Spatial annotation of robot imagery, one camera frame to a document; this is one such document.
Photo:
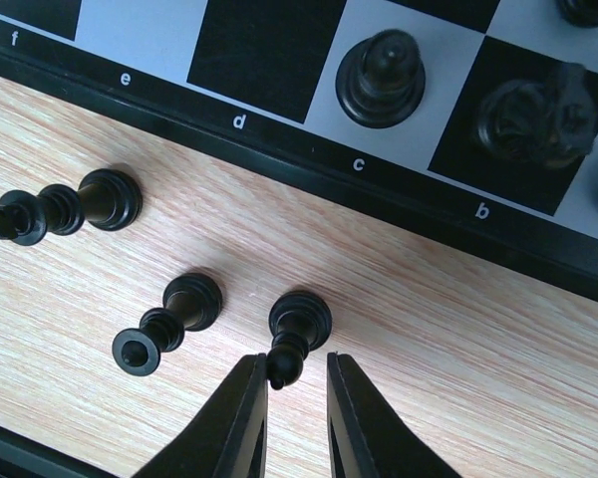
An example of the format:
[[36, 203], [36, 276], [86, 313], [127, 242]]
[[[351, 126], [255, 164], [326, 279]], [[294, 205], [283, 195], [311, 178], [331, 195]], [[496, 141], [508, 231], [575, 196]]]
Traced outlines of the black chess king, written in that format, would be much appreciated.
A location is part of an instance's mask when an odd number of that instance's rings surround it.
[[128, 174], [101, 168], [87, 174], [79, 188], [51, 184], [34, 195], [10, 190], [0, 197], [0, 240], [33, 246], [46, 234], [68, 236], [84, 223], [115, 232], [131, 225], [143, 208], [139, 184]]

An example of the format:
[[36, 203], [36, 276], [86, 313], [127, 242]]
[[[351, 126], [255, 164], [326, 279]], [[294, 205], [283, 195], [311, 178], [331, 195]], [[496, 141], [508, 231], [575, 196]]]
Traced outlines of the black chess pawn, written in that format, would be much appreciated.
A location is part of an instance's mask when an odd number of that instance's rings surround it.
[[561, 16], [569, 23], [585, 27], [598, 27], [598, 0], [557, 0]]
[[419, 106], [425, 85], [419, 45], [400, 29], [381, 31], [349, 50], [335, 82], [344, 113], [369, 128], [406, 120]]

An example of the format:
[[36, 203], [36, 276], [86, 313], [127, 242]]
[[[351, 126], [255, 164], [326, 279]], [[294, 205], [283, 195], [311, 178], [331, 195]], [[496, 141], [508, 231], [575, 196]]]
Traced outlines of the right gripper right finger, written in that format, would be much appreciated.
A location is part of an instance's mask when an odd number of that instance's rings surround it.
[[456, 477], [347, 354], [327, 355], [327, 417], [334, 477]]

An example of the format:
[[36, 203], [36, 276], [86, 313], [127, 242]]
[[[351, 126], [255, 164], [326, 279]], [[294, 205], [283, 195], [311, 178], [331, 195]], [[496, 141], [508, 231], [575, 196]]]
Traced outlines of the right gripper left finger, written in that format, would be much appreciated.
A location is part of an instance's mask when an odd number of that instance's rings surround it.
[[266, 355], [246, 355], [188, 426], [135, 475], [262, 477], [267, 416]]

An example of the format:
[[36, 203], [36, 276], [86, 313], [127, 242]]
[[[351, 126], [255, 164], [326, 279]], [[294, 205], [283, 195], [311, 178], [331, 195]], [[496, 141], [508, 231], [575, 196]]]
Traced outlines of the black chess piece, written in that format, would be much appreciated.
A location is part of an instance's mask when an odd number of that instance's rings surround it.
[[268, 326], [272, 343], [266, 357], [267, 378], [274, 390], [280, 390], [298, 380], [308, 354], [328, 341], [333, 316], [318, 295], [294, 290], [274, 303]]
[[589, 154], [597, 108], [581, 64], [561, 62], [542, 81], [511, 80], [480, 103], [472, 137], [491, 157], [547, 169]]
[[187, 332], [210, 328], [222, 305], [222, 292], [208, 275], [176, 277], [164, 289], [161, 307], [146, 311], [137, 327], [117, 333], [112, 342], [116, 364], [134, 376], [152, 374], [161, 356], [180, 347]]

